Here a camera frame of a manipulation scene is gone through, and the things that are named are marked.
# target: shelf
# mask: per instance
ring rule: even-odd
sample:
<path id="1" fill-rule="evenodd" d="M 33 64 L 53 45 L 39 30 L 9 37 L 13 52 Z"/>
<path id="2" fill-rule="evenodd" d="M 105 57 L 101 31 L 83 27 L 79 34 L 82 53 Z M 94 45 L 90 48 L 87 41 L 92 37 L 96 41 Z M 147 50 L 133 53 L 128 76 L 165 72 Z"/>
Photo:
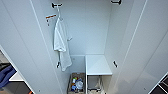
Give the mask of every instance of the shelf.
<path id="1" fill-rule="evenodd" d="M 86 55 L 86 75 L 112 75 L 104 55 Z"/>

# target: coat hook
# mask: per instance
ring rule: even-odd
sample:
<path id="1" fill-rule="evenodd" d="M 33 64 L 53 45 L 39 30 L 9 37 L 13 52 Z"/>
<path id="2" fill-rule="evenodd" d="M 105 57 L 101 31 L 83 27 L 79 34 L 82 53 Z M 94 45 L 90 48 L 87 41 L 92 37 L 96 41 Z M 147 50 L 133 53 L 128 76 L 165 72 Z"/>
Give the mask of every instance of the coat hook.
<path id="1" fill-rule="evenodd" d="M 62 4 L 60 4 L 60 5 L 54 5 L 54 3 L 52 3 L 52 7 L 54 8 L 54 6 L 62 6 Z"/>
<path id="2" fill-rule="evenodd" d="M 111 1 L 112 3 L 118 3 L 119 5 L 121 4 L 121 0 L 120 1 L 118 1 L 118 2 L 113 2 L 113 1 Z"/>

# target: white shelf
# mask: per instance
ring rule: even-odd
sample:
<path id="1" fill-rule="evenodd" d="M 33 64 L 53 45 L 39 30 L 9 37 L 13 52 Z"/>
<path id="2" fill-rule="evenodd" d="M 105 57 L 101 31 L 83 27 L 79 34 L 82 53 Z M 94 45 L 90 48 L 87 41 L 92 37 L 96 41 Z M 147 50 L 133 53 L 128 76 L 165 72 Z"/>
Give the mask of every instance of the white shelf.
<path id="1" fill-rule="evenodd" d="M 112 75 L 104 55 L 86 55 L 86 75 Z"/>
<path id="2" fill-rule="evenodd" d="M 19 75 L 18 72 L 16 72 L 10 79 L 9 81 L 24 81 L 22 77 Z"/>

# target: white garment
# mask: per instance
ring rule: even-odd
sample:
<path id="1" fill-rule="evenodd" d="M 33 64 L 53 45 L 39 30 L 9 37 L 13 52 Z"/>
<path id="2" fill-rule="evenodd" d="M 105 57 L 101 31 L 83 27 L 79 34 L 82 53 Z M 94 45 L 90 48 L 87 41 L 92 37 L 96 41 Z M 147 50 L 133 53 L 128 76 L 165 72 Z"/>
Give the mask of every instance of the white garment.
<path id="1" fill-rule="evenodd" d="M 72 64 L 69 55 L 66 33 L 67 32 L 63 20 L 60 20 L 60 18 L 58 18 L 55 26 L 54 50 L 60 51 L 60 62 L 62 71 L 65 71 L 66 68 Z"/>

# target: wardrobe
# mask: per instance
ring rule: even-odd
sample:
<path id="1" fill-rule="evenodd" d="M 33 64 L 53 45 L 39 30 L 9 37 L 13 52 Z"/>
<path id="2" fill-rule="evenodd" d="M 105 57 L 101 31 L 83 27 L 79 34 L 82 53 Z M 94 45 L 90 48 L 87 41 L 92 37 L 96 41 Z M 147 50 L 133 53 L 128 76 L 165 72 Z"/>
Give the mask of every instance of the wardrobe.
<path id="1" fill-rule="evenodd" d="M 89 67 L 102 76 L 102 94 L 147 94 L 168 72 L 168 1 L 112 1 L 119 2 L 1 0 L 0 50 L 35 94 L 67 94 L 70 74 L 95 75 Z M 72 36 L 66 71 L 53 50 L 58 11 L 52 3 L 61 5 Z"/>

